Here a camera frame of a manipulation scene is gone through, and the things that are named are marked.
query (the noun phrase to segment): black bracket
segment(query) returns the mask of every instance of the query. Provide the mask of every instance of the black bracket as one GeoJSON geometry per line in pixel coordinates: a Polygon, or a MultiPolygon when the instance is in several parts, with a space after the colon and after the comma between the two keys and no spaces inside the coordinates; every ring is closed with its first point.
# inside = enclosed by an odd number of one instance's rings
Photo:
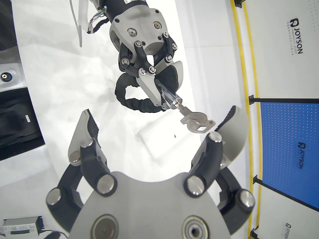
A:
{"type": "Polygon", "coordinates": [[[246,1],[246,0],[234,0],[235,6],[242,8],[242,2],[246,1]]]}
{"type": "Polygon", "coordinates": [[[254,178],[253,178],[253,184],[255,184],[256,180],[258,179],[258,175],[256,175],[254,178]]]}
{"type": "Polygon", "coordinates": [[[248,99],[249,99],[249,105],[252,105],[252,104],[254,104],[255,102],[254,102],[254,95],[251,95],[251,96],[249,96],[248,97],[248,99]]]}
{"type": "Polygon", "coordinates": [[[255,230],[257,230],[258,229],[258,226],[256,227],[256,228],[253,228],[252,230],[251,230],[251,232],[250,232],[250,236],[252,237],[252,238],[254,238],[254,239],[260,239],[260,238],[258,238],[258,235],[255,233],[255,230]]]}

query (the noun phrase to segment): key head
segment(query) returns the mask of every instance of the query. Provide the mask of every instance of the key head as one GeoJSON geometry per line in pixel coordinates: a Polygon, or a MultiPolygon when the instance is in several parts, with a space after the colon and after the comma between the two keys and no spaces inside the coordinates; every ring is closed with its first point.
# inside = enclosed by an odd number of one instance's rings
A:
{"type": "Polygon", "coordinates": [[[201,112],[192,112],[181,119],[182,124],[187,124],[189,131],[193,133],[206,133],[216,125],[213,120],[208,120],[207,116],[201,112]]]}

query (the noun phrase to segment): white wall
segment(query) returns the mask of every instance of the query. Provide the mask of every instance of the white wall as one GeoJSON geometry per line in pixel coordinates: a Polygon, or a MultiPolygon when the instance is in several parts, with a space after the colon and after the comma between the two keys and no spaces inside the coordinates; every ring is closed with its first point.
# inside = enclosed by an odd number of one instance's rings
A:
{"type": "Polygon", "coordinates": [[[319,212],[268,188],[261,189],[261,215],[259,228],[256,230],[259,238],[318,238],[319,212]]]}
{"type": "Polygon", "coordinates": [[[260,97],[318,98],[319,0],[246,0],[246,6],[260,97]],[[289,37],[294,18],[301,54],[291,52],[298,45],[289,37]]]}

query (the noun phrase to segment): black mounting bracket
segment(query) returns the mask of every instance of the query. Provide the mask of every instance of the black mounting bracket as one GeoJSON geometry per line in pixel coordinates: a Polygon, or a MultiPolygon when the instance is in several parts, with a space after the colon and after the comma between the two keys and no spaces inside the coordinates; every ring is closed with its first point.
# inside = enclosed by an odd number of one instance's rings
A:
{"type": "Polygon", "coordinates": [[[242,2],[246,1],[246,0],[234,0],[235,6],[242,8],[242,2]]]}

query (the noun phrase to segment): gray metal plate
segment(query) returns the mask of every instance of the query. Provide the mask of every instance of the gray metal plate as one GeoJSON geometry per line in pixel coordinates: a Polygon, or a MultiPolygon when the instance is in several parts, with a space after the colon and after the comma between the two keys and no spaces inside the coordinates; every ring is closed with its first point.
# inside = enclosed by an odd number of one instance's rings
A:
{"type": "Polygon", "coordinates": [[[104,214],[113,215],[119,224],[118,239],[182,238],[182,225],[191,215],[201,217],[209,227],[210,238],[230,239],[227,226],[211,196],[191,198],[183,188],[188,173],[163,182],[140,182],[121,172],[116,192],[102,197],[91,194],[75,221],[69,239],[91,238],[94,221],[104,214]]]}

